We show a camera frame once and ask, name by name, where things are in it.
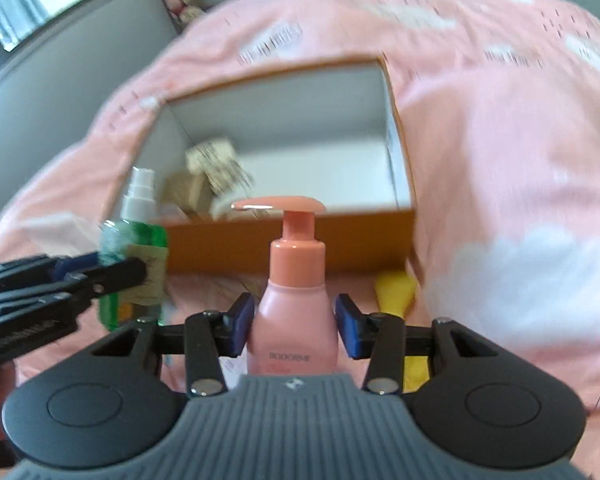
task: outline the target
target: white tissue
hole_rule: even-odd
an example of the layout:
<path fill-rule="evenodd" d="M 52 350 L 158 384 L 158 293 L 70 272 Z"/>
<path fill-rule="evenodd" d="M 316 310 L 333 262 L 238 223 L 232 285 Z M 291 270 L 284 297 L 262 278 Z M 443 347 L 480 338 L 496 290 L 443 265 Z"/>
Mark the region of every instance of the white tissue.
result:
<path fill-rule="evenodd" d="M 98 250 L 100 226 L 70 211 L 22 223 L 29 239 L 49 256 L 79 256 Z"/>
<path fill-rule="evenodd" d="M 247 374 L 247 352 L 242 352 L 238 357 L 221 357 L 220 368 L 224 375 L 224 382 L 229 390 L 233 390 L 240 381 L 240 377 Z"/>

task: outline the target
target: orange pump head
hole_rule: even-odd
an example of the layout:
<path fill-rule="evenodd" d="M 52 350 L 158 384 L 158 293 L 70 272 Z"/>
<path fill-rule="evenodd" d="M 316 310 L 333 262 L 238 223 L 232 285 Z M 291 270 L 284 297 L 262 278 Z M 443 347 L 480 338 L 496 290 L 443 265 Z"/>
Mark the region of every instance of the orange pump head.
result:
<path fill-rule="evenodd" d="M 315 239 L 315 213 L 321 202 L 305 196 L 248 198 L 232 209 L 281 210 L 282 238 L 271 243 L 269 280 L 283 286 L 308 288 L 324 283 L 325 247 Z"/>

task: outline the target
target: green spray bottle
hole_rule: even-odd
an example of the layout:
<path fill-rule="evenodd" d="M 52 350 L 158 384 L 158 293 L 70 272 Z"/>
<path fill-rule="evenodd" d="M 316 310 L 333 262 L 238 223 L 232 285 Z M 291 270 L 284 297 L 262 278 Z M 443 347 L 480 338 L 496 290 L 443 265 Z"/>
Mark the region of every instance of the green spray bottle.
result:
<path fill-rule="evenodd" d="M 142 285 L 100 298 L 98 316 L 109 331 L 140 317 L 162 320 L 167 232 L 151 224 L 155 217 L 154 172 L 133 168 L 120 220 L 107 220 L 102 226 L 98 259 L 101 264 L 112 264 L 138 257 L 146 264 L 147 279 Z"/>

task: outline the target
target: white spray nozzle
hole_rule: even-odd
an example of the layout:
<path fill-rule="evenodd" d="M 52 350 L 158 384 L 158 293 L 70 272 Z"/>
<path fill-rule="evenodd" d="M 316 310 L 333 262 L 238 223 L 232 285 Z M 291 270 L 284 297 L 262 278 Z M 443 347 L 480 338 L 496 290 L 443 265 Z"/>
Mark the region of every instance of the white spray nozzle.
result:
<path fill-rule="evenodd" d="M 134 168 L 131 175 L 131 183 L 126 192 L 127 196 L 133 198 L 154 199 L 154 170 L 145 168 Z"/>
<path fill-rule="evenodd" d="M 155 216 L 154 170 L 134 168 L 131 183 L 123 198 L 120 218 L 147 223 Z"/>

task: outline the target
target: cardboard box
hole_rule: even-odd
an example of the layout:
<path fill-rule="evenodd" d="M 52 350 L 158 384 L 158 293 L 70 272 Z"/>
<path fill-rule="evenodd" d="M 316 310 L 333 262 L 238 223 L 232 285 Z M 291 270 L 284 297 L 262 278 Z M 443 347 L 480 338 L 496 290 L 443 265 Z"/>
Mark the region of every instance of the cardboard box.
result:
<path fill-rule="evenodd" d="M 167 177 L 160 201 L 163 204 L 173 204 L 186 214 L 209 218 L 214 193 L 205 173 L 177 171 Z"/>
<path fill-rule="evenodd" d="M 316 234 L 328 272 L 403 269 L 412 253 L 415 197 L 404 137 L 382 59 L 263 73 L 183 96 L 163 108 L 135 165 L 158 186 L 185 151 L 232 140 L 253 176 L 250 196 L 305 195 L 327 206 Z M 245 191 L 216 199 L 225 210 Z M 168 226 L 172 273 L 261 274 L 280 218 Z"/>

